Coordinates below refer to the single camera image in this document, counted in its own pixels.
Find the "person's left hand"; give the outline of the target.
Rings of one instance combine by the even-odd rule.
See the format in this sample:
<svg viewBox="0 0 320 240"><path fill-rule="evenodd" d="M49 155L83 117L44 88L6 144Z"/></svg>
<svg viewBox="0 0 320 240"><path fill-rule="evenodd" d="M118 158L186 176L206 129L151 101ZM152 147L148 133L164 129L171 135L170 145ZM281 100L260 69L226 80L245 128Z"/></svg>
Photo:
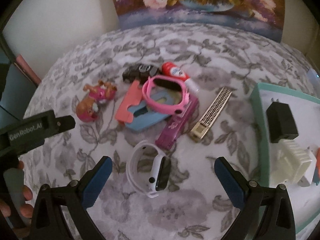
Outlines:
<svg viewBox="0 0 320 240"><path fill-rule="evenodd" d="M19 213L24 218L31 218L33 216L33 206L28 203L28 201L32 200L33 193L27 185L21 185L20 192L17 192L14 197L18 200L18 208ZM11 215L11 209L9 205L1 199L1 213L7 218Z"/></svg>

